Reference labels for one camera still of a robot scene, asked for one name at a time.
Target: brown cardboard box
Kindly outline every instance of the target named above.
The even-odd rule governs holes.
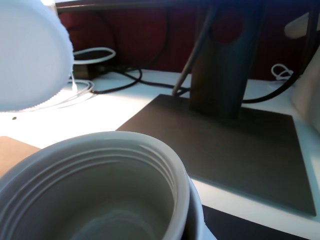
[[[0,177],[40,149],[7,136],[0,136]]]

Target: desk surface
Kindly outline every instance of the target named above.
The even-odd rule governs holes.
[[[179,73],[144,71],[143,79],[174,84]],[[190,76],[184,83],[190,85]],[[96,83],[97,89],[113,88],[130,80],[116,73],[108,74]],[[268,82],[250,80],[245,98],[263,96],[273,89]],[[0,113],[0,136],[9,136],[38,148],[59,141],[103,131],[114,131],[134,116],[159,94],[170,94],[170,89],[137,84],[107,95],[98,95],[70,107],[42,112]],[[227,191],[194,180],[203,205],[286,233],[320,240],[320,135],[298,115],[290,101],[290,90],[267,102],[246,107],[293,116],[306,170],[308,173],[317,217],[297,215],[254,198]]]

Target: monitor stand base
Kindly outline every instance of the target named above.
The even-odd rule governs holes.
[[[189,100],[159,95],[118,131],[155,137],[202,182],[315,216],[292,116],[242,108],[238,120],[189,110]]]

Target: dark red background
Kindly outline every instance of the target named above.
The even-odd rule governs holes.
[[[195,42],[195,7],[170,9],[170,40],[167,49],[151,69],[181,72]],[[289,39],[284,27],[308,12],[308,6],[272,3],[266,6],[251,79],[274,80],[270,69],[282,63],[295,70],[301,57],[305,38]],[[109,47],[116,50],[111,63],[143,65],[157,54],[165,36],[165,9],[140,8],[88,12],[66,12],[59,15],[69,31],[74,50]],[[216,28],[222,38],[239,32],[241,24],[232,15],[223,17]]]

